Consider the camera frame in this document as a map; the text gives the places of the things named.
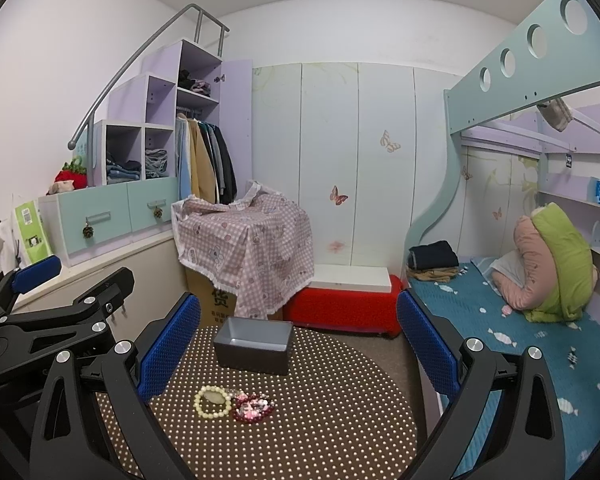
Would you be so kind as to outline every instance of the blue gripper pad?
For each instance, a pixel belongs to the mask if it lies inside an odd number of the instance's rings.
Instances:
[[[199,324],[200,303],[192,295],[182,303],[142,359],[138,394],[146,404],[164,391]]]
[[[458,361],[408,291],[398,295],[398,322],[433,388],[452,402],[460,390]]]
[[[26,294],[39,285],[56,277],[62,270],[62,263],[57,256],[49,256],[15,273],[11,282],[11,290],[18,294]]]

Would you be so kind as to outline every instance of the bunk bed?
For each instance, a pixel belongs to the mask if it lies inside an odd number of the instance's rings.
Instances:
[[[539,32],[544,35],[542,41]],[[579,154],[600,153],[600,105],[572,109],[571,123],[562,132],[535,111],[538,104],[595,86],[600,86],[600,20],[596,13],[587,0],[545,0],[465,78],[445,91],[445,179],[432,205],[412,222],[405,254],[451,205],[461,177],[462,145],[537,159],[537,205],[557,203],[592,251],[600,254],[600,204],[587,195],[590,178],[549,171],[550,156],[555,160],[555,154],[564,154],[570,162]],[[515,117],[521,110],[527,112]],[[542,349],[562,415],[566,477],[577,476],[577,470],[600,445],[600,297],[593,294],[576,323],[529,323],[519,313],[503,310],[503,298],[488,286],[471,258],[462,258],[469,255],[460,256],[464,271],[449,284],[409,284],[406,261],[403,284],[412,286],[434,315],[449,319],[465,338],[481,338],[490,348],[503,352],[520,354],[531,344]],[[414,345],[414,350],[418,355],[424,348]],[[420,372],[431,434],[448,401],[433,389],[429,370],[421,366]],[[456,474],[470,470],[480,455],[498,397],[499,392],[492,392]]]

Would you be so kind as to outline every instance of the bed frame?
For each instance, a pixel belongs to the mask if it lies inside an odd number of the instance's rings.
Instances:
[[[445,179],[431,206],[412,222],[405,240],[405,255],[451,205],[461,176],[463,144],[539,159],[539,203],[548,198],[581,208],[574,215],[577,216],[574,224],[591,241],[592,250],[600,254],[600,206],[586,200],[586,191],[582,192],[584,183],[576,186],[575,181],[565,183],[548,174],[551,153],[600,153],[600,105],[588,107],[587,111],[592,108],[591,114],[574,110],[573,121],[561,134],[548,126],[539,113],[527,113],[512,121],[497,120],[557,97],[600,86],[600,5],[594,3],[594,10],[591,0],[575,0],[587,19],[584,33],[575,34],[566,15],[566,6],[571,1],[545,0],[467,76],[445,91],[448,132]],[[532,35],[539,27],[544,30],[548,45],[544,56],[539,56],[532,46]],[[513,74],[505,66],[509,52],[516,60]],[[404,271],[403,283],[406,284]],[[597,295],[591,302],[591,315],[600,322]],[[442,403],[422,366],[420,378],[430,434],[442,414]],[[592,471],[600,471],[600,443],[573,478],[588,478],[586,475]]]

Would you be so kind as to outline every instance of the metal handrail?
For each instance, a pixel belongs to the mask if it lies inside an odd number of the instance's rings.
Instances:
[[[107,96],[107,94],[111,91],[111,89],[113,88],[113,85],[115,85],[118,82],[118,80],[122,77],[123,73],[126,72],[126,70],[132,65],[132,63],[136,59],[138,59],[138,57],[140,57],[140,54],[142,54],[146,50],[146,48],[149,45],[151,45],[158,36],[160,36],[167,28],[171,27],[171,24],[173,22],[175,22],[180,16],[182,16],[189,9],[196,9],[198,11],[198,20],[196,22],[196,33],[194,36],[194,41],[196,43],[200,40],[200,30],[202,29],[202,19],[205,16],[208,17],[216,25],[219,25],[220,39],[218,41],[218,57],[222,56],[222,46],[224,45],[224,34],[226,32],[229,32],[229,28],[224,23],[220,22],[218,19],[216,19],[211,14],[206,12],[205,9],[203,9],[200,6],[197,6],[196,4],[189,4],[188,6],[183,7],[181,10],[176,12],[168,22],[166,22],[163,26],[161,26],[158,30],[156,30],[149,37],[149,39],[146,40],[142,44],[142,46],[138,50],[136,50],[128,60],[126,60],[126,63],[120,68],[120,70],[118,70],[116,72],[116,75],[113,76],[113,78],[111,78],[111,81],[109,81],[107,83],[107,85],[104,87],[104,90],[102,90],[102,92],[100,92],[100,95],[98,95],[96,100],[93,102],[93,105],[91,105],[91,108],[89,108],[89,111],[84,116],[84,119],[80,122],[80,125],[78,126],[78,129],[75,131],[74,136],[67,143],[67,147],[70,150],[75,149],[75,146],[78,143],[78,140],[80,139],[80,136],[82,135],[82,132],[84,131],[85,127],[87,128],[87,140],[89,141],[90,139],[92,139],[92,137],[93,137],[93,120],[94,120],[96,110],[102,104],[102,102],[104,101],[104,98]]]

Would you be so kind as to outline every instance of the circular hole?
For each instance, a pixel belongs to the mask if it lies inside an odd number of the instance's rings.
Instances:
[[[511,77],[516,71],[516,56],[508,48],[500,54],[500,68],[505,77]]]
[[[526,42],[529,46],[529,52],[535,57],[541,59],[546,56],[546,34],[540,25],[531,25],[531,27],[529,27],[529,31],[526,34]]]
[[[483,92],[486,92],[491,88],[491,72],[487,67],[480,70],[480,88]]]
[[[587,30],[587,13],[578,0],[562,0],[560,15],[569,32],[578,36]]]

